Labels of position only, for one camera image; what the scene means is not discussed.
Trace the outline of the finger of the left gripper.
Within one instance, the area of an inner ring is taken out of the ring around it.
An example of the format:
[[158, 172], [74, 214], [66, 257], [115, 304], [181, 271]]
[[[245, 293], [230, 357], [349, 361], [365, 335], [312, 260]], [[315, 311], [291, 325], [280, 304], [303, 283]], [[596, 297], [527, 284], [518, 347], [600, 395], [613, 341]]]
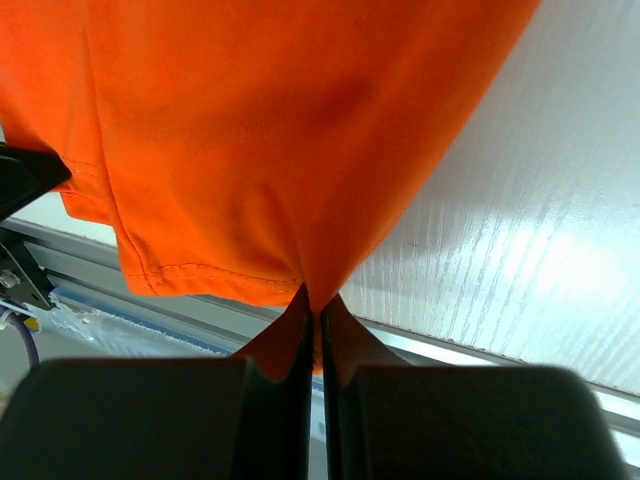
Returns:
[[71, 178], [51, 152], [1, 144], [1, 219], [5, 220]]

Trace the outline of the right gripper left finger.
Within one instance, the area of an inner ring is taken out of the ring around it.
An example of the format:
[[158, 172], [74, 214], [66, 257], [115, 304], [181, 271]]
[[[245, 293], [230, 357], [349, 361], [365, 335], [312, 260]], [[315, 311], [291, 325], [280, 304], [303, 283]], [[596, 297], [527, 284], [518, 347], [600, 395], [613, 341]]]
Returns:
[[304, 479], [313, 326], [300, 288], [227, 358], [61, 359], [1, 419], [5, 479]]

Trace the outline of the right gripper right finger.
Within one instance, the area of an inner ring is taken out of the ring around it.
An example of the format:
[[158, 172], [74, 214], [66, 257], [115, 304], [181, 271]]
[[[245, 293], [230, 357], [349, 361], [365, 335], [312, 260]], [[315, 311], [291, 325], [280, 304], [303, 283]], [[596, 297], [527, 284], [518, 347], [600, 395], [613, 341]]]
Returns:
[[333, 479], [625, 479], [594, 395], [545, 366], [414, 366], [346, 308], [322, 311]]

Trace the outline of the orange t shirt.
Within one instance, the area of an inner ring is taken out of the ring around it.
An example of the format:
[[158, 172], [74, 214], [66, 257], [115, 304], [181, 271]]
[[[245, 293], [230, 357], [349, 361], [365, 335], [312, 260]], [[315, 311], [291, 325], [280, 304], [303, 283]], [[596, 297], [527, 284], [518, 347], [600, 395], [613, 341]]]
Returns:
[[1, 125], [71, 172], [129, 289], [321, 310], [393, 229], [534, 1], [5, 1]]

